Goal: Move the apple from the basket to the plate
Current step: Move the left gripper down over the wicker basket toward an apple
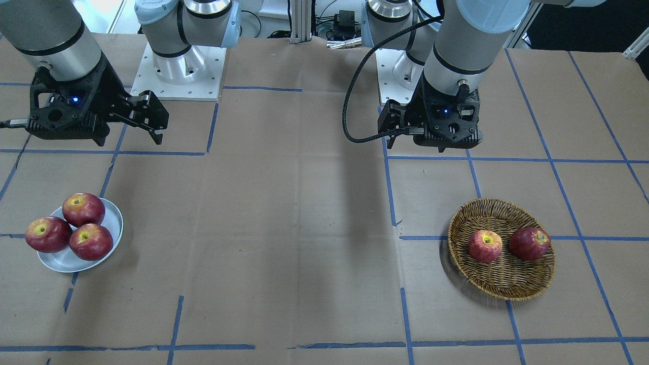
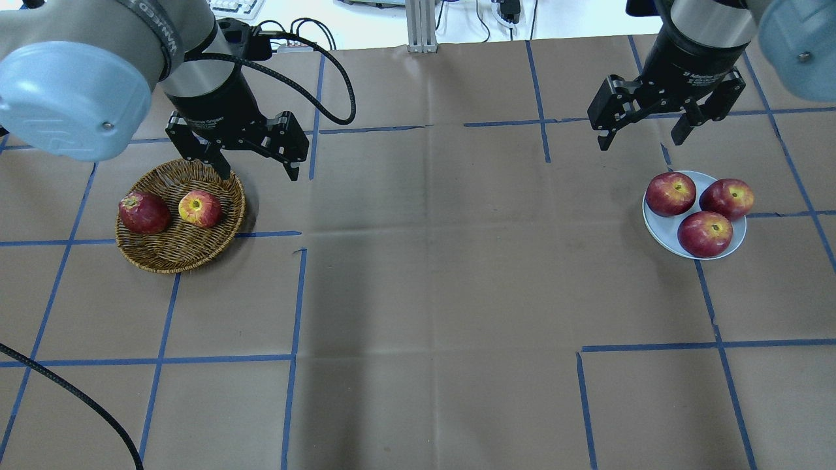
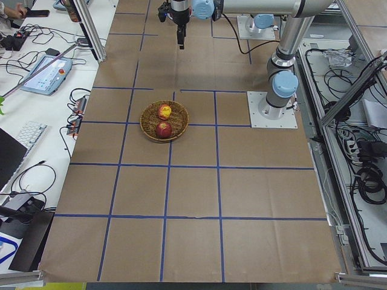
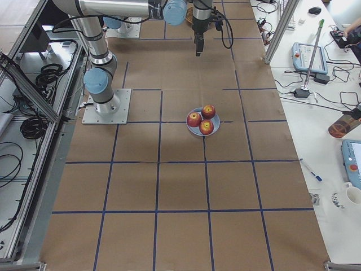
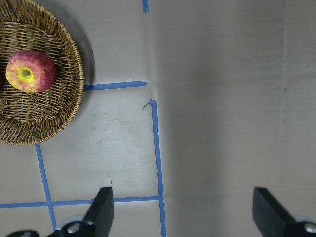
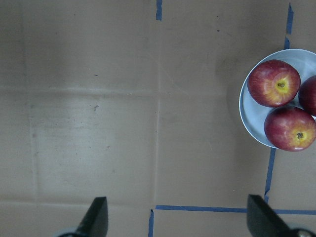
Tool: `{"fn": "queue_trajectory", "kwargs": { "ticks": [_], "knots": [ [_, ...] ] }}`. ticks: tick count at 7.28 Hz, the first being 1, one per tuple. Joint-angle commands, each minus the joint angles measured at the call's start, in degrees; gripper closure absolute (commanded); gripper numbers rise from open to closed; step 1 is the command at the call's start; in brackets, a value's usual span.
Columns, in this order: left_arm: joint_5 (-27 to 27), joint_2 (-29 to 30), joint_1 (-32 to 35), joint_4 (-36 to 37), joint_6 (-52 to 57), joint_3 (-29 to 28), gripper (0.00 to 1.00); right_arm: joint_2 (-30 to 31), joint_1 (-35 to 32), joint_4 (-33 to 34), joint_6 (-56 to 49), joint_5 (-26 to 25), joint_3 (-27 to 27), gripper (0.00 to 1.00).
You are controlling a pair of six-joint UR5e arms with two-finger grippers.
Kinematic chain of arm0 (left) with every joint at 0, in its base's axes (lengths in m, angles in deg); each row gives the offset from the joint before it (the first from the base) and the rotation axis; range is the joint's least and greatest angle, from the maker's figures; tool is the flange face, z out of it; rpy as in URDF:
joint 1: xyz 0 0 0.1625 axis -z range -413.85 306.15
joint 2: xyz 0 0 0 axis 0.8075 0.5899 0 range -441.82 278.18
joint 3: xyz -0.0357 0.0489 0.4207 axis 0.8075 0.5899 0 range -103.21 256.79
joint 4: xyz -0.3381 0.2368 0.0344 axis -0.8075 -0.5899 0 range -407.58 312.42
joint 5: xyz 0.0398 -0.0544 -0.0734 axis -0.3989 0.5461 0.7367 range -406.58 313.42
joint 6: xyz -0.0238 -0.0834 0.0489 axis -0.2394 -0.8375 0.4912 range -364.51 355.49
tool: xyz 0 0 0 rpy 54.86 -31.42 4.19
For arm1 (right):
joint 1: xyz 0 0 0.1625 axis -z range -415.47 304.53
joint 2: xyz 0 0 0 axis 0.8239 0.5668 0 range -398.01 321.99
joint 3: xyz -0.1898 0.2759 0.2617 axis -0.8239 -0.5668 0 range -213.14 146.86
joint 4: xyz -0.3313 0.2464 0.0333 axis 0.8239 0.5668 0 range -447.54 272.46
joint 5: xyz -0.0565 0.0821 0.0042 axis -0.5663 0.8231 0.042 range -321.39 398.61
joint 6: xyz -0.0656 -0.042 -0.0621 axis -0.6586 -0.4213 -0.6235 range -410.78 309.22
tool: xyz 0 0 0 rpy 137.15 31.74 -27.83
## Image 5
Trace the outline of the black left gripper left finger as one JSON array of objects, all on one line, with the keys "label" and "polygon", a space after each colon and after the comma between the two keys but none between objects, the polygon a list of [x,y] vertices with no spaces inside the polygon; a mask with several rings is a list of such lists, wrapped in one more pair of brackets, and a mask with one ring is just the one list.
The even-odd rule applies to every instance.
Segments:
[{"label": "black left gripper left finger", "polygon": [[73,221],[55,230],[53,237],[107,237],[114,220],[111,187],[102,187],[81,221]]}]

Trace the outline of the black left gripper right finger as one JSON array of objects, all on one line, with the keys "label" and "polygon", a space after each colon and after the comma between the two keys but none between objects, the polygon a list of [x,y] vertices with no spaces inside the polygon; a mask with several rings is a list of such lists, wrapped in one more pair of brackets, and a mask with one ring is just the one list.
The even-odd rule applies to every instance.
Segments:
[{"label": "black left gripper right finger", "polygon": [[255,187],[252,217],[264,237],[314,237],[316,223],[295,219],[265,187]]}]

